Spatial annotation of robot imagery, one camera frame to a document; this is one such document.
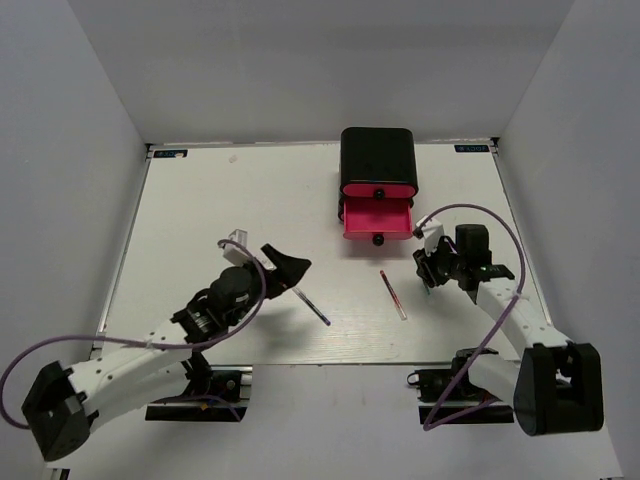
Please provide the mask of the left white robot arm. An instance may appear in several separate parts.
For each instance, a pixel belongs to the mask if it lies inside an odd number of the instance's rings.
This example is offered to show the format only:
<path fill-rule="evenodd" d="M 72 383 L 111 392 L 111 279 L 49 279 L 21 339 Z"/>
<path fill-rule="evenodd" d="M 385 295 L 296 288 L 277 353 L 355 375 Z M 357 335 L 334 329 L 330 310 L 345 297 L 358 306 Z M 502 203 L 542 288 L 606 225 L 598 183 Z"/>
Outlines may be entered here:
<path fill-rule="evenodd" d="M 230 267 L 140 344 L 39 371 L 21 410 L 45 461 L 70 455 L 101 426 L 150 403 L 219 400 L 204 351 L 241 330 L 264 301 L 295 287 L 312 265 L 269 244 L 261 248 L 269 266 L 234 240 L 221 245 Z"/>

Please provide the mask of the purple pen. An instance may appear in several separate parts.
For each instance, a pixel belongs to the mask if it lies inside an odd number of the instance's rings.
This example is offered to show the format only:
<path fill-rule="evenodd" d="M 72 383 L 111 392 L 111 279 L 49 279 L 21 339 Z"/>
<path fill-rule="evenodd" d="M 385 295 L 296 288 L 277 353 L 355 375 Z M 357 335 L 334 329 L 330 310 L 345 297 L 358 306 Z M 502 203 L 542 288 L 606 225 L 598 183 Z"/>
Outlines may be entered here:
<path fill-rule="evenodd" d="M 292 291 L 326 326 L 331 325 L 331 321 L 326 317 L 326 315 L 308 298 L 308 296 L 299 287 L 293 287 Z"/>

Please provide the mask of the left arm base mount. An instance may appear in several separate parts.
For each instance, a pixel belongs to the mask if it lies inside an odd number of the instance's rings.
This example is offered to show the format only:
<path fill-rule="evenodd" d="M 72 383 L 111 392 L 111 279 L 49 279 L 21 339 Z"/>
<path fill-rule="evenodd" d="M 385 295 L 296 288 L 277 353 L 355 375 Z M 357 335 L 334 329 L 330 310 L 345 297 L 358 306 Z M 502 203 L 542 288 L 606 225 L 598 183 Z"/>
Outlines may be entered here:
<path fill-rule="evenodd" d="M 239 423 L 251 395 L 251 367 L 211 365 L 194 353 L 178 369 L 180 390 L 146 407 L 148 422 Z"/>

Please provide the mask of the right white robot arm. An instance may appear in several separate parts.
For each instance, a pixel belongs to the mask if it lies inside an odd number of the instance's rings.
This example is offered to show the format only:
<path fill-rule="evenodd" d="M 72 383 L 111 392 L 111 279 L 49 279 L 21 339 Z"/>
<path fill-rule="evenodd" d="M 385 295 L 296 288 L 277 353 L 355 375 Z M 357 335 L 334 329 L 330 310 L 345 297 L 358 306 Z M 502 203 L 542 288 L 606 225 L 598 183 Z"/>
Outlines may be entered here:
<path fill-rule="evenodd" d="M 595 432 L 604 425 L 601 357 L 589 343 L 576 343 L 554 326 L 522 294 L 515 275 L 496 264 L 488 229 L 481 224 L 457 226 L 449 237 L 443 225 L 429 220 L 415 236 L 423 246 L 413 257 L 417 274 L 429 289 L 449 281 L 487 314 L 519 357 L 507 361 L 489 347 L 459 350 L 441 387 L 424 384 L 424 399 L 432 407 L 426 429 L 464 417 L 459 411 L 442 419 L 437 412 L 454 396 L 477 397 L 474 414 L 499 401 L 508 406 L 529 436 Z"/>

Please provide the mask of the pink drawer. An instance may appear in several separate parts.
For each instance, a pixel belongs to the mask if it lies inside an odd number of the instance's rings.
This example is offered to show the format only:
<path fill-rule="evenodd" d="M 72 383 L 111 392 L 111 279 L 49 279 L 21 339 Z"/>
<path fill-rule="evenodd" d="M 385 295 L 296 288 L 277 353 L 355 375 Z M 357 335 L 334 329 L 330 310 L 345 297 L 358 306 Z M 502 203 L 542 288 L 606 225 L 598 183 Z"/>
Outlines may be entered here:
<path fill-rule="evenodd" d="M 370 241 L 381 246 L 386 240 L 407 240 L 412 236 L 409 199 L 347 198 L 343 205 L 343 237 Z"/>
<path fill-rule="evenodd" d="M 409 184 L 396 183 L 350 183 L 341 188 L 346 197 L 374 199 L 410 199 L 418 188 Z"/>

